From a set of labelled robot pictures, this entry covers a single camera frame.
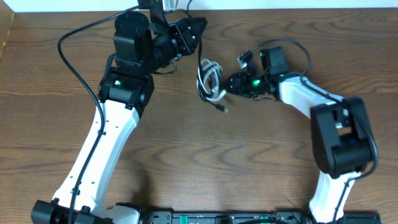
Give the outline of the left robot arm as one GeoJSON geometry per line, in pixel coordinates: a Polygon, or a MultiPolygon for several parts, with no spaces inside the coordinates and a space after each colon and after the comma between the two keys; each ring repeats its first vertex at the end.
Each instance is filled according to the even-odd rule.
{"type": "Polygon", "coordinates": [[[111,16],[114,47],[98,91],[96,111],[81,151],[50,202],[35,203],[34,223],[142,223],[141,211],[128,203],[105,207],[109,181],[121,151],[154,91],[154,75],[199,47],[207,21],[187,15],[172,22],[170,1],[139,1],[111,16]]]}

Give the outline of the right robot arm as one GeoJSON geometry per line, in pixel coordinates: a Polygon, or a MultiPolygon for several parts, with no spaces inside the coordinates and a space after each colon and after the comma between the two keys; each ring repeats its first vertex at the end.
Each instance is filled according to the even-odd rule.
{"type": "Polygon", "coordinates": [[[311,83],[302,72],[292,72],[281,46],[260,51],[263,72],[257,72],[253,54],[239,56],[242,68],[221,87],[229,94],[255,99],[272,95],[310,119],[313,157],[320,170],[309,203],[316,223],[337,223],[353,184],[372,174],[378,151],[364,101],[331,94],[311,83]]]}

